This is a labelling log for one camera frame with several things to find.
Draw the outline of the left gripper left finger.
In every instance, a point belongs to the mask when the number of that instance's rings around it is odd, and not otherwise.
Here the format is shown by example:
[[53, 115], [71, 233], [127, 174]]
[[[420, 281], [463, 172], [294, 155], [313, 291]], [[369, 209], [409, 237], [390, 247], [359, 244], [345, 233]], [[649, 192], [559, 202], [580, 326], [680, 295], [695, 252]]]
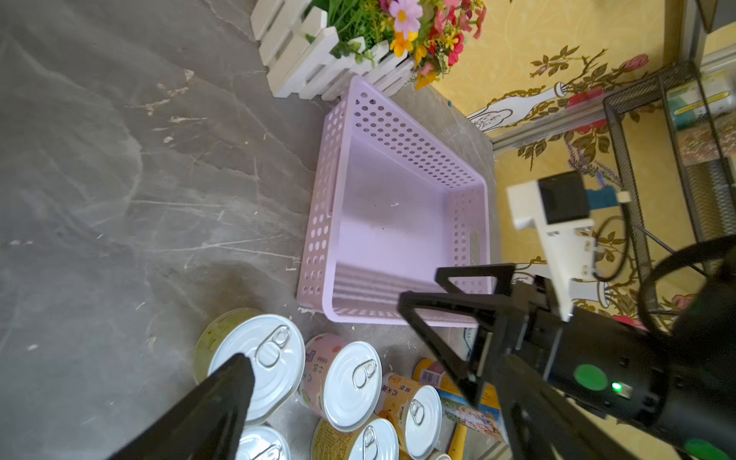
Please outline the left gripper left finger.
[[232, 356], [113, 459], [233, 459], [255, 385], [251, 360]]

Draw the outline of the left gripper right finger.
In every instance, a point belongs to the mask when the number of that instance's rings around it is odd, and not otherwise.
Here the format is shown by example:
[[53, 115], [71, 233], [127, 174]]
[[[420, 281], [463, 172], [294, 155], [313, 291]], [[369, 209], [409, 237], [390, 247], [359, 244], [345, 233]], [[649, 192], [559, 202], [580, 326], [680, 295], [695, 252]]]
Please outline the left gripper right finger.
[[517, 356], [503, 357], [492, 384], [513, 458], [634, 458]]

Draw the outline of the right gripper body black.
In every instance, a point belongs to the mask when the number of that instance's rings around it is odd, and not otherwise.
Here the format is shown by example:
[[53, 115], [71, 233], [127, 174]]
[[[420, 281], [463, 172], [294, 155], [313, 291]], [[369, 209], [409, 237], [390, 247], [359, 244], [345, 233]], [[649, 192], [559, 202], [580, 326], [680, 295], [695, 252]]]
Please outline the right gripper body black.
[[552, 306], [548, 279], [513, 284], [500, 278], [482, 296], [476, 340], [479, 391], [496, 389], [530, 402], [549, 390], [600, 417], [611, 416], [677, 449], [713, 444], [713, 386], [675, 345], [588, 310], [569, 321]]

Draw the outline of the tall yellow can plastic lid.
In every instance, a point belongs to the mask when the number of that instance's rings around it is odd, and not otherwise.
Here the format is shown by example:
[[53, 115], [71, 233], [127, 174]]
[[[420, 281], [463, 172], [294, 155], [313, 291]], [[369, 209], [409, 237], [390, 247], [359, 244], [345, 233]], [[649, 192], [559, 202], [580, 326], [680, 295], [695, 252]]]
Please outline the tall yellow can plastic lid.
[[444, 367], [436, 360], [422, 358], [416, 364], [412, 378], [434, 387], [441, 399], [444, 415], [468, 429], [482, 433], [494, 441], [502, 441], [499, 428], [500, 405], [496, 389], [487, 384], [480, 403], [472, 406], [463, 396]]

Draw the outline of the purple plastic basket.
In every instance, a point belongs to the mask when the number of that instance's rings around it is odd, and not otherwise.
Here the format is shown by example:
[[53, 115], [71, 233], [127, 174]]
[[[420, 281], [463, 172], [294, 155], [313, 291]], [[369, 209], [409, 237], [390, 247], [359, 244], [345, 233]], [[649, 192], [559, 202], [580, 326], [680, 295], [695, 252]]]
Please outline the purple plastic basket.
[[360, 77], [326, 116], [296, 298], [335, 323], [403, 325], [400, 295], [490, 263], [485, 179]]

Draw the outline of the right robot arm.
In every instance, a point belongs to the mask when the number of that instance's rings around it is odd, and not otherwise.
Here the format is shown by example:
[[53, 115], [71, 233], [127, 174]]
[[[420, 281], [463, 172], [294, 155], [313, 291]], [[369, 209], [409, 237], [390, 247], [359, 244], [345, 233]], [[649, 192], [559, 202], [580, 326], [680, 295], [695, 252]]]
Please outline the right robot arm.
[[[660, 278], [717, 261], [669, 332], [651, 318]], [[641, 283], [641, 324], [584, 309], [561, 317], [562, 297], [537, 277], [514, 283], [510, 264], [440, 268], [439, 293], [404, 292], [401, 316], [478, 406], [496, 389], [517, 459], [627, 459], [591, 414], [615, 417], [681, 457], [735, 455], [735, 240], [696, 243]]]

